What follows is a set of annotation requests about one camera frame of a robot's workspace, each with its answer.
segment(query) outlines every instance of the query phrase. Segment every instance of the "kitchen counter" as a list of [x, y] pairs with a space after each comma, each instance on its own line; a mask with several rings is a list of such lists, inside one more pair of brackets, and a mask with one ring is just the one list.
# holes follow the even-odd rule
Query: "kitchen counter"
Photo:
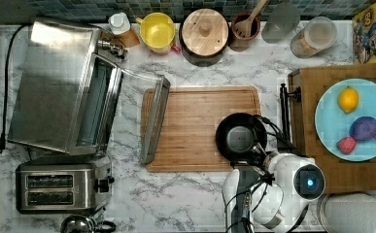
[[[295, 32], [306, 23], [299, 23], [298, 28], [280, 44], [266, 44], [259, 34], [248, 50], [235, 52], [227, 48], [221, 61], [206, 68], [191, 65], [175, 52], [164, 56], [151, 54], [143, 44], [129, 50], [128, 60], [122, 67], [164, 75], [172, 87], [253, 85], [259, 94], [262, 115], [280, 124], [279, 87], [280, 83], [287, 81], [288, 73], [300, 67], [341, 65], [353, 60], [350, 21], [335, 21], [338, 33], [332, 48], [309, 59], [296, 58], [289, 44]], [[16, 29], [15, 26], [1, 27], [0, 67], [5, 66], [7, 47]], [[25, 28], [14, 42], [8, 127], [26, 55], [27, 38]], [[0, 122], [3, 94], [4, 68], [0, 70]], [[132, 117], [122, 113], [121, 105], [123, 102], [119, 101], [108, 146], [116, 181], [105, 218], [115, 222], [118, 231], [124, 232], [223, 232], [222, 184], [227, 172], [147, 172], [138, 163], [136, 127], [129, 126], [125, 133], [120, 130], [123, 125], [135, 123]], [[272, 149], [274, 144], [270, 139], [268, 147]], [[25, 148], [13, 144], [7, 144], [7, 149], [0, 155], [0, 232], [59, 232], [60, 223], [68, 215], [23, 216], [16, 210], [15, 169], [28, 159]], [[316, 203], [310, 205], [307, 217], [297, 229], [323, 231], [316, 217]]]

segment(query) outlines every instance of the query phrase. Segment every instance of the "box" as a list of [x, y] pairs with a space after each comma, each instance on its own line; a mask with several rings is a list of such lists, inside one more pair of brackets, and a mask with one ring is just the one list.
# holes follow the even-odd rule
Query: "box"
[[353, 18], [355, 63], [376, 63], [376, 3]]

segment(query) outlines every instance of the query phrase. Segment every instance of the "plum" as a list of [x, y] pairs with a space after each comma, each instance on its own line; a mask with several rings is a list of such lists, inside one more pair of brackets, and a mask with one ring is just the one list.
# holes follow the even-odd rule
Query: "plum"
[[349, 134], [357, 141], [367, 141], [376, 134], [376, 119], [371, 116], [362, 116], [354, 121]]

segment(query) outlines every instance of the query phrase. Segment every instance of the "bottle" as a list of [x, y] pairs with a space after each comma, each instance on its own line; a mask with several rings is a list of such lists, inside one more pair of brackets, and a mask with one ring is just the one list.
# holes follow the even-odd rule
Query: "bottle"
[[291, 52], [308, 58], [336, 41], [336, 25], [327, 17], [315, 17], [291, 40]]
[[140, 44], [136, 32], [130, 26], [125, 13], [114, 14], [109, 18], [109, 26], [112, 33], [118, 37], [126, 48], [132, 48]]
[[299, 22], [299, 10], [292, 3], [282, 1], [263, 27], [262, 39], [269, 44], [278, 43], [296, 28]]

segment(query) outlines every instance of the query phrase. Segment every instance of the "plate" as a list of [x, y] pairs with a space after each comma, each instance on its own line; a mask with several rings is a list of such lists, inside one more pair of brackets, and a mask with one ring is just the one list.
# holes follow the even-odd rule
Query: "plate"
[[[345, 114], [338, 105], [339, 93], [351, 86], [359, 93], [359, 104], [353, 112]], [[376, 118], [376, 84], [367, 80], [349, 79], [328, 89], [315, 111], [315, 127], [324, 146], [334, 155], [348, 161], [364, 161], [376, 157], [376, 140], [357, 142], [350, 154], [344, 154], [336, 144], [349, 136], [352, 123], [359, 117]]]

